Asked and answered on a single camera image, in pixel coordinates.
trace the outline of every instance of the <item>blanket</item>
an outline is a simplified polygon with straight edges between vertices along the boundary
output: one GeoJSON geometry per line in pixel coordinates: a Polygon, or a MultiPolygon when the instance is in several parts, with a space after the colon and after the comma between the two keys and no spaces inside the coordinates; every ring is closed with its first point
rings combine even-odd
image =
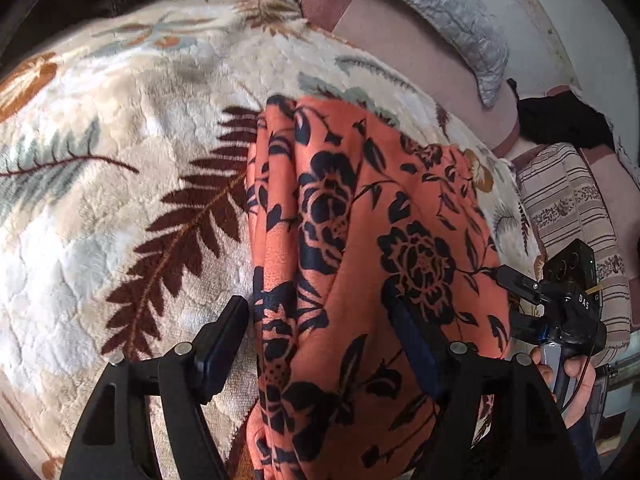
{"type": "MultiPolygon", "coordinates": [[[[455,145],[500,263],[535,276],[508,165],[404,76],[309,26],[295,0],[162,0],[86,24],[0,82],[0,420],[42,478],[58,478],[110,352],[162,355],[232,294],[250,297],[239,146],[275,94],[337,98],[420,145],[455,145]],[[347,74],[344,56],[365,62],[347,74]]],[[[254,343],[249,328],[204,407],[232,478],[251,469],[254,343]]],[[[162,473],[177,479],[150,406],[162,473]]]]}

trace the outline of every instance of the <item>floral blanket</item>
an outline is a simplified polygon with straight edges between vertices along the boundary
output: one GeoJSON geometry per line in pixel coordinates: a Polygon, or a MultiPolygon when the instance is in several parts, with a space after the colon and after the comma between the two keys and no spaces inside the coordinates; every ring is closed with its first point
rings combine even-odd
{"type": "MultiPolygon", "coordinates": [[[[338,98],[418,144],[456,145],[500,262],[534,275],[510,168],[404,76],[310,27],[295,0],[163,0],[93,22],[0,82],[0,420],[42,478],[58,478],[111,351],[159,356],[251,295],[246,144],[276,94],[338,98]],[[346,73],[344,56],[369,63],[346,73]]],[[[255,363],[250,329],[204,407],[232,478],[252,469],[255,363]]],[[[151,410],[177,479],[157,399],[151,410]]]]}

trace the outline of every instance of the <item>orange fabric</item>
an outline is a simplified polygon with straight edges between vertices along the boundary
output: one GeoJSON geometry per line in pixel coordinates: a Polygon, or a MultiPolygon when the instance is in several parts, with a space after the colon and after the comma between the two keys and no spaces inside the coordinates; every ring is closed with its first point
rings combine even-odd
{"type": "Polygon", "coordinates": [[[267,101],[249,160],[257,477],[394,478],[421,457],[434,405],[388,298],[485,356],[508,344],[498,255],[468,162],[357,105],[281,96],[267,101]]]}

